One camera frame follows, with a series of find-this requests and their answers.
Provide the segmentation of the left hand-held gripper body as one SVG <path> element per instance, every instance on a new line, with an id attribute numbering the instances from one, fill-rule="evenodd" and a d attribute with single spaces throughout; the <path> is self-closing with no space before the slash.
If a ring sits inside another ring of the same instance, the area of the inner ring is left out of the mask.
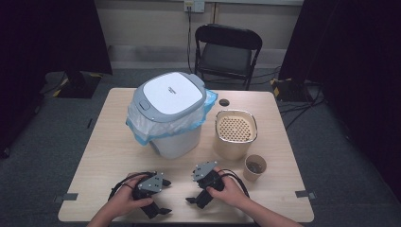
<path id="1" fill-rule="evenodd" d="M 150 174 L 142 178 L 132 191 L 135 200 L 151 198 L 154 194 L 162 191 L 163 177 L 161 174 Z M 150 205 L 143 206 L 142 211 L 148 218 L 155 218 L 161 213 L 160 208 L 155 202 Z"/>

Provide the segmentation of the brown paper cup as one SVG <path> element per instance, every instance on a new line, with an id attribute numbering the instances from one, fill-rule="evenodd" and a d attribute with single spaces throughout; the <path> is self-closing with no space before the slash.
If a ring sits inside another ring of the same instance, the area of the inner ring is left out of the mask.
<path id="1" fill-rule="evenodd" d="M 263 172 L 261 174 L 254 174 L 249 171 L 247 168 L 248 162 L 256 162 L 263 167 Z M 257 154 L 249 155 L 244 161 L 244 169 L 243 169 L 243 176 L 249 182 L 255 182 L 267 169 L 267 162 L 266 160 Z"/>

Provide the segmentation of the person's right hand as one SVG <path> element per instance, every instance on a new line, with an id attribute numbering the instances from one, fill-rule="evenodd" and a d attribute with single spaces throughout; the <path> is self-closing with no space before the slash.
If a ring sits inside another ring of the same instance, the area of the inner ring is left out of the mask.
<path id="1" fill-rule="evenodd" d="M 215 199 L 224 201 L 225 203 L 240 210 L 245 210 L 249 206 L 250 199 L 243 193 L 243 191 L 231 177 L 223 176 L 222 181 L 224 188 L 221 191 L 208 186 L 206 188 L 208 193 Z"/>

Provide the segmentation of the grey tape strip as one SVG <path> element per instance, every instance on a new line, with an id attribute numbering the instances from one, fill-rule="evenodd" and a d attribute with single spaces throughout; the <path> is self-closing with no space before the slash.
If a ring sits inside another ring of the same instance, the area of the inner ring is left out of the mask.
<path id="1" fill-rule="evenodd" d="M 56 195 L 54 202 L 63 203 L 64 201 L 75 201 L 78 197 L 78 193 L 65 193 L 63 195 Z"/>
<path id="2" fill-rule="evenodd" d="M 301 190 L 296 191 L 295 195 L 297 198 L 309 198 L 310 200 L 315 200 L 317 195 L 313 191 Z"/>

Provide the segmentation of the black stand base yellow tape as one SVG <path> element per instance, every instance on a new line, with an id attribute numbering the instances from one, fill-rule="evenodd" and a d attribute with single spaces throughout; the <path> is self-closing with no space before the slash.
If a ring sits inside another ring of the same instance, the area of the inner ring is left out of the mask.
<path id="1" fill-rule="evenodd" d="M 292 79 L 272 79 L 270 81 L 273 94 L 279 101 L 284 102 L 311 102 L 313 98 L 304 83 Z"/>
<path id="2" fill-rule="evenodd" d="M 67 71 L 66 79 L 61 82 L 53 97 L 58 98 L 91 98 L 101 81 L 97 73 Z"/>

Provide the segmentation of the black curtain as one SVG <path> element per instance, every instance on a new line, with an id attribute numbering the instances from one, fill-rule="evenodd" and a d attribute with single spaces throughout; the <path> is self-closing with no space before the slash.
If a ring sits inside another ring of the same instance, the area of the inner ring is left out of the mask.
<path id="1" fill-rule="evenodd" d="M 323 85 L 401 201 L 401 0 L 304 0 L 279 77 Z"/>
<path id="2" fill-rule="evenodd" d="M 0 0 L 0 159 L 67 71 L 113 72 L 96 0 Z"/>

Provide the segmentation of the white trash can grey lid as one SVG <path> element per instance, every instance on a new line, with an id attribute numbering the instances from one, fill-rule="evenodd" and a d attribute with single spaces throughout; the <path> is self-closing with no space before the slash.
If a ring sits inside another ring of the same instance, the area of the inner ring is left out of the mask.
<path id="1" fill-rule="evenodd" d="M 180 119 L 194 112 L 206 99 L 204 83 L 195 75 L 166 73 L 150 79 L 133 93 L 139 112 L 160 123 Z M 147 143 L 167 159 L 175 159 L 193 149 L 201 137 L 201 126 L 175 136 L 153 139 Z"/>

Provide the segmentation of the beige perforated strainer insert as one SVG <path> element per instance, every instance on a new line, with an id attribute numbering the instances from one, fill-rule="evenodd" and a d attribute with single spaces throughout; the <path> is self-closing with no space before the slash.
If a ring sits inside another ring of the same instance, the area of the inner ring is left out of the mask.
<path id="1" fill-rule="evenodd" d="M 218 137 L 226 142 L 251 143 L 257 137 L 254 117 L 245 111 L 224 110 L 216 118 Z"/>

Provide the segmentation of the dark tea dregs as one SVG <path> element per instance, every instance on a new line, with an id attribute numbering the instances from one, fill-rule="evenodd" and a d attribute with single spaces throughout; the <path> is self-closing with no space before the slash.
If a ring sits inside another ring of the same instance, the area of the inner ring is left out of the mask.
<path id="1" fill-rule="evenodd" d="M 248 162 L 247 168 L 249 169 L 249 171 L 251 173 L 254 173 L 254 174 L 261 174 L 263 172 L 263 167 L 256 162 Z"/>

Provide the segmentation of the person's left hand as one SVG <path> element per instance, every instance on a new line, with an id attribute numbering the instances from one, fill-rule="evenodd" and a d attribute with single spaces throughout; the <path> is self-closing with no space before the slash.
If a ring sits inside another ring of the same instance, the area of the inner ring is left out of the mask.
<path id="1" fill-rule="evenodd" d="M 108 201 L 108 210 L 111 212 L 112 218 L 127 215 L 134 209 L 148 206 L 153 203 L 152 198 L 136 200 L 132 196 L 132 191 L 137 183 L 144 178 L 144 175 L 132 177 L 122 183 L 114 196 Z"/>

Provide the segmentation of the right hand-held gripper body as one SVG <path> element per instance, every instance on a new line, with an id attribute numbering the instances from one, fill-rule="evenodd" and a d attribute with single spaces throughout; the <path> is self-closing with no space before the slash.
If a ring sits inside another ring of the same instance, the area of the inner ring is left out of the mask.
<path id="1" fill-rule="evenodd" d="M 224 188 L 223 181 L 220 175 L 215 171 L 216 162 L 207 162 L 198 164 L 195 167 L 195 176 L 192 177 L 192 181 L 196 182 L 198 186 L 202 189 L 199 195 L 196 197 L 198 199 L 198 204 L 196 204 L 200 209 L 203 209 L 213 197 L 208 193 L 206 188 L 208 186 L 221 191 Z"/>

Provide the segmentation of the white wall outlet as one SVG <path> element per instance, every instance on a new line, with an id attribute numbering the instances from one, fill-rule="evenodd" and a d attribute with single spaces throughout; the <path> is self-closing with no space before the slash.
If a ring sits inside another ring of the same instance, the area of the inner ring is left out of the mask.
<path id="1" fill-rule="evenodd" d="M 205 2 L 204 0 L 184 0 L 183 10 L 185 12 L 204 13 Z"/>

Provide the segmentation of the beige container with metal rim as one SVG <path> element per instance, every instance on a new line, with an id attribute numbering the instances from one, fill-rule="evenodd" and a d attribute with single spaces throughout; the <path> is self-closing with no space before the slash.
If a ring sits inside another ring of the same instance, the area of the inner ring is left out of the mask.
<path id="1" fill-rule="evenodd" d="M 213 149 L 215 153 L 221 158 L 235 161 L 241 159 L 243 156 L 246 155 L 249 147 L 254 141 L 252 141 L 251 143 L 244 143 L 244 144 L 226 142 L 221 140 L 216 132 L 216 136 L 213 142 Z"/>

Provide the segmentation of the black folding chair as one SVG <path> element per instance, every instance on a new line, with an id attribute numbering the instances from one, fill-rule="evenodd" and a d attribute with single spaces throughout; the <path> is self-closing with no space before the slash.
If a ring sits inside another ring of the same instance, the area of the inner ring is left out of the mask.
<path id="1" fill-rule="evenodd" d="M 254 31 L 233 26 L 207 24 L 195 32 L 195 73 L 244 81 L 248 90 L 263 41 Z"/>

